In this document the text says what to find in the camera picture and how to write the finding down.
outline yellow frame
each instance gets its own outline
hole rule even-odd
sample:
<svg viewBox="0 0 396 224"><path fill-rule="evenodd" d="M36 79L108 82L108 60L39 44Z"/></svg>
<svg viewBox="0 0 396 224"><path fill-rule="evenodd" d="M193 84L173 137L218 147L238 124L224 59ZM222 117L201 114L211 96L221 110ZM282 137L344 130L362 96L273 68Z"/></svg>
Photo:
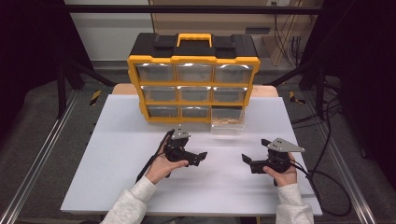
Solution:
<svg viewBox="0 0 396 224"><path fill-rule="evenodd" d="M209 40L211 45L211 39L207 35L196 36L194 34L194 38L190 36L182 36L179 37L178 43L180 39L198 39L198 40ZM135 64L137 63L166 63L172 64L174 68L174 80L173 81L140 81L139 75L137 73L137 69ZM177 81L176 77L176 69L175 65L179 63L205 63L210 65L219 65L219 64L232 64L232 65L253 65L252 74L250 76L250 81L248 83L225 83L225 82L214 82L213 74L214 71L212 70L211 73L211 80L210 82L186 82L186 81ZM248 101L250 99L251 91L253 89L253 78L254 75L259 71L260 67L260 60L257 57L236 57L234 59L218 59L215 56L172 56L170 58L153 58L150 55L130 55L128 58L128 65L129 65L129 77L132 80L132 83L136 87L137 94L140 99L139 107L140 111L144 115L147 121L152 122L185 122L185 121L197 121L197 122L211 122L210 116L208 118L182 118L181 111L179 106L180 105L208 105L209 108L212 105L224 105L224 106L241 106L244 110L245 107L248 105ZM178 100L178 90L175 90L176 100L174 102L169 101L147 101L144 97L144 93L142 91L141 86L207 86L211 87L228 87L228 88L247 88L245 99L243 102L213 102L213 94L210 94L210 100L208 102L188 102L188 101L179 101ZM162 118L162 117L150 117L149 111L147 109L147 105L176 105L177 106L177 118Z"/></svg>

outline white wall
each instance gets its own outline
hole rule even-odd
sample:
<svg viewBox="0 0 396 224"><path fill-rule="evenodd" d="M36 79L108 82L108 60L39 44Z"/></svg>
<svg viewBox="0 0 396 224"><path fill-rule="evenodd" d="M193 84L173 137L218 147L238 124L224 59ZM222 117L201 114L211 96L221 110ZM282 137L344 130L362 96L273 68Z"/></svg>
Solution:
<svg viewBox="0 0 396 224"><path fill-rule="evenodd" d="M67 5L148 5L148 0L64 0ZM71 13L91 61L126 61L139 33L152 33L150 14Z"/></svg>

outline white tabletop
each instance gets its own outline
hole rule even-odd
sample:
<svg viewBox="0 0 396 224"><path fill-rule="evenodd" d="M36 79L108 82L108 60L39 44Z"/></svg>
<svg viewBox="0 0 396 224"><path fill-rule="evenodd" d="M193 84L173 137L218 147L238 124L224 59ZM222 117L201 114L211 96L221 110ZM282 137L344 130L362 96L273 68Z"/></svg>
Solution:
<svg viewBox="0 0 396 224"><path fill-rule="evenodd" d="M148 123L136 95L109 95L90 143L66 194L61 210L74 214L104 214L123 189L157 150L167 131L177 124ZM297 144L282 98L251 97L240 135L212 135L210 124L184 123L191 134L186 150L207 151L198 167L175 170L157 184L148 215L263 216L276 213L277 189L269 175L253 175L242 162L244 153L265 160L261 139L281 137ZM300 153L293 153L304 166ZM318 200L304 177L298 175L305 203L321 215Z"/></svg>

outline hand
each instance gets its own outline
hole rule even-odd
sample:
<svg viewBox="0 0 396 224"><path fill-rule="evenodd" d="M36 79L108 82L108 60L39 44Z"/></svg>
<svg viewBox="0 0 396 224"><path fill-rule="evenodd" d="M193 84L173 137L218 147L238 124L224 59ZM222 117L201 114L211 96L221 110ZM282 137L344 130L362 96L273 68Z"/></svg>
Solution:
<svg viewBox="0 0 396 224"><path fill-rule="evenodd" d="M290 152L289 158L291 162L294 163L294 157L293 155L291 155ZM274 178L279 188L297 183L297 170L294 166L291 166L285 173L282 174L278 173L277 171L271 169L271 167L268 166L264 166L262 169L265 173Z"/></svg>
<svg viewBox="0 0 396 224"><path fill-rule="evenodd" d="M160 180L164 179L167 175L169 175L176 168L180 168L189 164L188 161L175 161L171 162L166 159L165 154L163 154L163 147L166 143L166 140L163 143L163 146L160 149L159 156L154 160L154 162L148 168L148 172L146 173L146 178L151 181L153 184L157 184Z"/></svg>

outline yellow storage organizer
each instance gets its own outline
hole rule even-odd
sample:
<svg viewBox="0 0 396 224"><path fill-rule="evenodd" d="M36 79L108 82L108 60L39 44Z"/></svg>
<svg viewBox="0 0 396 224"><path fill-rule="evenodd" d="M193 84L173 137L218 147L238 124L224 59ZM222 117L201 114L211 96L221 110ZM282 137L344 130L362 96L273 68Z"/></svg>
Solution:
<svg viewBox="0 0 396 224"><path fill-rule="evenodd" d="M143 33L128 65L147 121L238 123L260 60L250 35Z"/></svg>

